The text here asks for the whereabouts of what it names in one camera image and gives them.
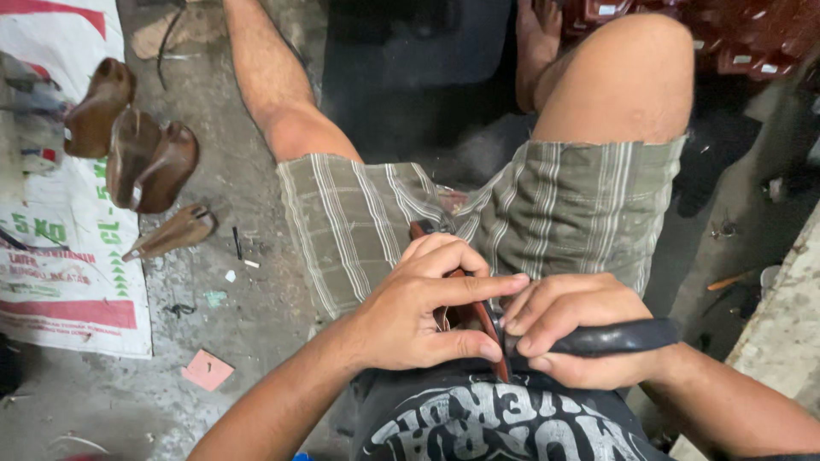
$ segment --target forearm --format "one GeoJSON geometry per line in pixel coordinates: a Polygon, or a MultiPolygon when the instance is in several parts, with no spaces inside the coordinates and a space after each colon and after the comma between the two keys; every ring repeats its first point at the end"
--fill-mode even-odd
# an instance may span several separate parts
{"type": "Polygon", "coordinates": [[[189,460],[292,459],[358,373],[343,317],[256,384],[203,437],[189,460]]]}
{"type": "Polygon", "coordinates": [[[236,80],[263,130],[278,107],[315,107],[308,77],[258,0],[224,0],[236,80]]]}
{"type": "Polygon", "coordinates": [[[820,422],[797,403],[687,345],[641,386],[707,455],[820,453],[820,422]]]}

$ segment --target hand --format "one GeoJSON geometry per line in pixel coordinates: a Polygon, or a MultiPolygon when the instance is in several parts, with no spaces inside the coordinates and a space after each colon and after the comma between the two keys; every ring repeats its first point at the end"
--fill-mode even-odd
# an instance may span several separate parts
{"type": "Polygon", "coordinates": [[[566,387],[611,390],[656,377],[663,362],[660,355],[668,348],[601,358],[547,351],[579,326],[641,318],[652,318],[652,314],[635,291],[612,274],[594,274],[550,276],[532,282],[508,305],[501,322],[510,335],[523,336],[517,348],[530,358],[531,368],[566,387]]]}
{"type": "Polygon", "coordinates": [[[414,240],[394,270],[345,324],[359,367],[403,370],[448,360],[502,358],[501,348],[482,331],[437,332],[433,311],[515,294],[530,281],[525,274],[490,277],[487,262],[464,240],[449,234],[414,240]],[[474,277],[442,278],[456,268],[474,277]]]}

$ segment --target striped shorts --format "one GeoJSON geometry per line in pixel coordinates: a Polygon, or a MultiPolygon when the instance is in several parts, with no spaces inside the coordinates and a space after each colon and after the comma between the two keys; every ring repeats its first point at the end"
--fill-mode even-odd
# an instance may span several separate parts
{"type": "Polygon", "coordinates": [[[611,272],[643,294],[685,138],[667,144],[529,141],[479,190],[456,195],[416,163],[314,153],[277,168],[312,301],[355,309],[429,220],[464,238],[492,274],[611,272]]]}

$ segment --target left hand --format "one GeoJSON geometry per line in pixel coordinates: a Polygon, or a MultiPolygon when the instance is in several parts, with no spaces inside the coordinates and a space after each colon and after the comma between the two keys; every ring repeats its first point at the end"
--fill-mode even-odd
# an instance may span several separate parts
{"type": "Polygon", "coordinates": [[[355,313],[344,319],[344,344],[360,368],[404,370],[456,358],[502,358],[483,331],[436,330],[433,311],[515,294],[526,274],[490,277],[487,262],[466,241],[449,234],[414,240],[394,270],[355,313]],[[456,268],[472,277],[442,278],[456,268]]]}

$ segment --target red stripe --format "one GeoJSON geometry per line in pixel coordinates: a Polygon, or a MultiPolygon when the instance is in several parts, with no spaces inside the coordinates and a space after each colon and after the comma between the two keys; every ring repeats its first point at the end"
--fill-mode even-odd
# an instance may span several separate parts
{"type": "Polygon", "coordinates": [[[32,13],[75,13],[84,17],[105,39],[105,16],[100,11],[70,7],[45,0],[2,0],[0,15],[26,15],[32,13]]]}
{"type": "Polygon", "coordinates": [[[137,329],[133,301],[24,301],[10,303],[0,300],[0,311],[19,315],[97,323],[117,328],[137,329]]]}

